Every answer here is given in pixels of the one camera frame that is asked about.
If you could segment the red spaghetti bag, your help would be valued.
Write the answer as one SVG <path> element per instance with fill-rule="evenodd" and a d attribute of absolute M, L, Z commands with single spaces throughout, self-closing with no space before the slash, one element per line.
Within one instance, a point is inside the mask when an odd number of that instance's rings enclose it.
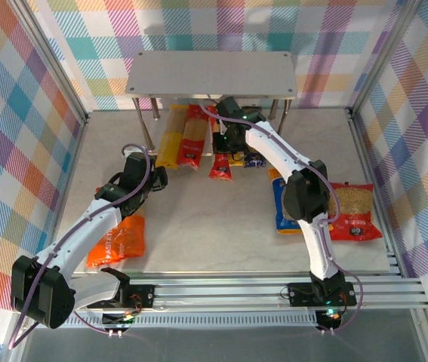
<path fill-rule="evenodd" d="M 220 132 L 219 120 L 209 116 L 211 145 L 214 148 L 214 134 Z M 232 181 L 229 159 L 226 154 L 218 154 L 213 151 L 212 168 L 209 173 L 211 179 Z"/>
<path fill-rule="evenodd" d="M 207 132 L 206 114 L 198 105 L 190 104 L 183 137 L 180 142 L 180 150 L 177 156 L 177 164 L 188 166 L 196 170 L 202 158 Z"/>

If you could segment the yellow spaghetti bag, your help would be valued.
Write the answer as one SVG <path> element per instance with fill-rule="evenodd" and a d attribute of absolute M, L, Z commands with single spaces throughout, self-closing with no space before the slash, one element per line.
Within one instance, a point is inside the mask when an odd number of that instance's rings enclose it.
<path fill-rule="evenodd" d="M 170 105 L 165 132 L 162 136 L 156 167 L 177 169 L 177 156 L 188 118 L 188 105 Z"/>

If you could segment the blue and orange pasta bag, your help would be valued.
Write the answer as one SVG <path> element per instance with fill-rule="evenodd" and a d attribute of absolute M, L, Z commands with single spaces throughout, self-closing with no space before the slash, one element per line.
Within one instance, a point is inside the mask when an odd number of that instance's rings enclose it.
<path fill-rule="evenodd" d="M 276 208 L 276 231 L 280 235 L 300 235 L 302 233 L 298 222 L 288 215 L 284 208 L 283 196 L 286 182 L 275 168 L 268 169 L 269 179 L 273 187 Z"/>

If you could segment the dark blue pasta bag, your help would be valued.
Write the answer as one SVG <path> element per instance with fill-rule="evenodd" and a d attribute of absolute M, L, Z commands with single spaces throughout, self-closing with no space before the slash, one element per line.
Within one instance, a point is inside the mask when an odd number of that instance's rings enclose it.
<path fill-rule="evenodd" d="M 248 149 L 244 156 L 244 167 L 245 168 L 260 168 L 266 166 L 266 159 L 257 151 Z"/>

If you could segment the orange macaroni pasta bag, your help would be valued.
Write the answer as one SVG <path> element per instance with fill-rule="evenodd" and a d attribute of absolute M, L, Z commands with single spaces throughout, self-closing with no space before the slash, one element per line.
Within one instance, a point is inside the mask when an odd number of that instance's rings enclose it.
<path fill-rule="evenodd" d="M 140 257 L 145 249 L 145 217 L 128 216 L 100 239 L 88 254 L 85 265 L 95 268 Z"/>

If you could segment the grey metal shelf board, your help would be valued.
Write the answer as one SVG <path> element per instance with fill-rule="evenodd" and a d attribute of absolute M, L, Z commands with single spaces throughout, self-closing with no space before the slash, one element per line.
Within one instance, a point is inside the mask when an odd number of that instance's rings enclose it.
<path fill-rule="evenodd" d="M 137 98 L 293 100 L 295 62 L 282 51 L 143 51 L 132 61 L 125 93 Z"/>

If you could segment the red short pasta bag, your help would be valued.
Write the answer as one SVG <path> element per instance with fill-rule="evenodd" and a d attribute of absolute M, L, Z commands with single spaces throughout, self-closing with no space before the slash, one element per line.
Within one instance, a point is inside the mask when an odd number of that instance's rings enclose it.
<path fill-rule="evenodd" d="M 373 224 L 374 186 L 369 184 L 332 183 L 340 204 L 340 215 L 330 225 L 333 241 L 373 241 L 382 237 Z"/>

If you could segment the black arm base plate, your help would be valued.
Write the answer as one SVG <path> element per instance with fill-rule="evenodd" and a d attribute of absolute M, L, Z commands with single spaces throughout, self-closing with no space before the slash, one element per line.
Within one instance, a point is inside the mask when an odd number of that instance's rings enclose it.
<path fill-rule="evenodd" d="M 152 308 L 154 299 L 154 284 L 126 284 L 119 288 L 119 303 L 124 308 Z"/>
<path fill-rule="evenodd" d="M 325 301 L 314 294 L 311 283 L 289 283 L 288 300 L 291 307 L 342 307 L 357 304 L 353 284 L 345 282 L 341 289 L 331 294 Z"/>

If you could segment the aluminium frame rail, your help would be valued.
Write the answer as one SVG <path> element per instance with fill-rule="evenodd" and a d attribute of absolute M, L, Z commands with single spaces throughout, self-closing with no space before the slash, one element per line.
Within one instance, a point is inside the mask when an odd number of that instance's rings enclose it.
<path fill-rule="evenodd" d="M 400 275 L 353 278 L 356 301 L 368 309 L 423 309 L 428 298 L 420 280 Z M 154 284 L 151 311 L 287 311 L 287 285 L 308 282 L 302 275 L 132 275 L 132 284 Z"/>

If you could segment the aluminium frame post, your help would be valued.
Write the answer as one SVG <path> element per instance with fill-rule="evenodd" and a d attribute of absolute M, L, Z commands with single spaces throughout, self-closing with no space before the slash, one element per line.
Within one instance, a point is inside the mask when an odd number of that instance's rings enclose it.
<path fill-rule="evenodd" d="M 26 34 L 31 38 L 34 48 L 71 106 L 73 113 L 83 124 L 87 124 L 89 113 L 75 92 L 27 0 L 7 0 L 7 2 L 24 26 Z"/>
<path fill-rule="evenodd" d="M 360 111 L 423 0 L 386 0 L 367 44 L 367 58 L 346 104 L 351 115 Z"/>

